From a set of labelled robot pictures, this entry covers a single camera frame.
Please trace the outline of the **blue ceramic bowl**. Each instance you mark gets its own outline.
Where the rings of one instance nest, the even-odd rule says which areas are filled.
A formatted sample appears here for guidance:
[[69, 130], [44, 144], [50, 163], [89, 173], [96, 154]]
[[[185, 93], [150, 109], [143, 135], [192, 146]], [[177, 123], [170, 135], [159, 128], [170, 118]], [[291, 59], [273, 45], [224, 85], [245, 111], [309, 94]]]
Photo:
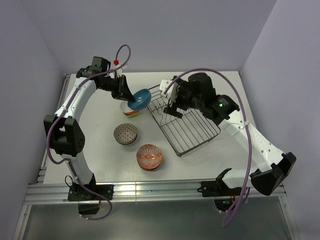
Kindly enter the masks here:
[[137, 91], [133, 97], [135, 101], [129, 101], [127, 106], [134, 111], [140, 111], [149, 105], [152, 95], [149, 89], [143, 88]]

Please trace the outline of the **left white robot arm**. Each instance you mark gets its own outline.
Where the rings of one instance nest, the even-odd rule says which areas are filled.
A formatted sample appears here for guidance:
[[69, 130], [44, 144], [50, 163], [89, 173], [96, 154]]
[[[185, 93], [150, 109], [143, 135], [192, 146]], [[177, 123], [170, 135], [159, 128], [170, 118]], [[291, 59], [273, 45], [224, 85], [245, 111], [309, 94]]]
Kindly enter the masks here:
[[95, 56], [91, 65], [76, 73], [72, 90], [61, 107], [43, 120], [48, 157], [56, 165], [67, 164], [72, 177], [71, 194], [80, 201], [112, 199], [112, 186], [98, 186], [95, 175], [88, 167], [83, 153], [86, 138], [79, 121], [97, 90], [110, 92], [116, 100], [134, 99], [122, 73], [125, 66], [125, 62], [120, 63], [117, 59], [110, 62]]

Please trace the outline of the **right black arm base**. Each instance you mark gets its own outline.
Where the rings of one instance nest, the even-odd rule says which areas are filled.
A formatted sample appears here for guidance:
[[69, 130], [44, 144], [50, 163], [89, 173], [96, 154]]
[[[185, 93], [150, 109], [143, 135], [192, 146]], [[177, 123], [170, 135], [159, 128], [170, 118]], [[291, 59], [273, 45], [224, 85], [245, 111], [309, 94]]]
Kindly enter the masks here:
[[219, 211], [226, 212], [240, 196], [241, 190], [241, 187], [229, 188], [223, 182], [213, 180], [202, 181], [197, 192], [201, 193], [203, 198], [218, 197], [218, 200], [214, 200], [215, 206]]

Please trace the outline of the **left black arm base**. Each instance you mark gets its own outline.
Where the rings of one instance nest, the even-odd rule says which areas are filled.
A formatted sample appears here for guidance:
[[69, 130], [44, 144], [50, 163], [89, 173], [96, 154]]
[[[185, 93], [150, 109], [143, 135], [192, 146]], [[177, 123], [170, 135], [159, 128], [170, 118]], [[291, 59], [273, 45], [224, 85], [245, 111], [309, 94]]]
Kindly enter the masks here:
[[[113, 199], [114, 185], [113, 184], [98, 184], [93, 187], [93, 190], [87, 191], [78, 184], [69, 188], [68, 191], [68, 202], [78, 202], [78, 213], [83, 218], [89, 220], [100, 220], [108, 217], [112, 212], [112, 203], [110, 200]], [[96, 215], [101, 207], [101, 202], [107, 201], [109, 203], [108, 212], [100, 217], [93, 217]]]

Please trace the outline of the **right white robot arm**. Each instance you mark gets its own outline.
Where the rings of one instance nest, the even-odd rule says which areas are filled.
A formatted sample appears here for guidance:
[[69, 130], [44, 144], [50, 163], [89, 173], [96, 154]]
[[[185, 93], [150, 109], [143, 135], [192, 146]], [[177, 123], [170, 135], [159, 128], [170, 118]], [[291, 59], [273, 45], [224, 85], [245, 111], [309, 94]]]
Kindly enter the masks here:
[[161, 95], [168, 99], [164, 112], [181, 118], [178, 109], [199, 110], [208, 120], [229, 133], [247, 152], [255, 167], [249, 170], [227, 168], [215, 179], [211, 188], [215, 195], [232, 190], [254, 188], [269, 196], [289, 175], [297, 158], [271, 144], [248, 120], [243, 104], [225, 94], [217, 94], [211, 78], [197, 72], [183, 80], [174, 77], [160, 82]]

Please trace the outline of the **brown patterned bowl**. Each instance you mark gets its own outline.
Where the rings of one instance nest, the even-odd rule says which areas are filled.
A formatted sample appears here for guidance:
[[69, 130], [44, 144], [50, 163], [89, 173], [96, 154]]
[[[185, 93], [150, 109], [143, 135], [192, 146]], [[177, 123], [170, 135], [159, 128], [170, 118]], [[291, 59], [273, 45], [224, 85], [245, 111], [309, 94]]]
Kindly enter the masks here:
[[129, 142], [138, 137], [138, 129], [131, 123], [122, 123], [114, 129], [113, 137], [115, 140]]

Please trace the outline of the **orange bowl white inside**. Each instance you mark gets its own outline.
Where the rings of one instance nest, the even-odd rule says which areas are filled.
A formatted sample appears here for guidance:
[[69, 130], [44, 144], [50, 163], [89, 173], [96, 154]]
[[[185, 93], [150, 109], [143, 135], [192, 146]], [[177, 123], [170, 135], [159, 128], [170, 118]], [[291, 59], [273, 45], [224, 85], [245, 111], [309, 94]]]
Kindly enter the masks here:
[[133, 109], [129, 108], [127, 101], [122, 101], [120, 103], [119, 108], [120, 108], [121, 112], [126, 116], [131, 116], [131, 115], [134, 115], [138, 112], [137, 110], [133, 110]]

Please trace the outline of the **pale green celadon bowl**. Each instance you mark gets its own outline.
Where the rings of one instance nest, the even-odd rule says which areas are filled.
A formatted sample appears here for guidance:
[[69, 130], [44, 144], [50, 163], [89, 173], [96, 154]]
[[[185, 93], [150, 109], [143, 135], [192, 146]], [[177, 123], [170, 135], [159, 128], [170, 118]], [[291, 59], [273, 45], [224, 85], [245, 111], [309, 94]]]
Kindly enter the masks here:
[[120, 140], [117, 140], [117, 139], [116, 139], [116, 142], [119, 143], [120, 145], [127, 146], [127, 145], [130, 145], [130, 144], [133, 144], [133, 143], [136, 141], [137, 138], [138, 138], [138, 137], [136, 137], [136, 138], [134, 138], [134, 139], [132, 139], [132, 140], [130, 140], [130, 141], [127, 141], [127, 142], [120, 141]]

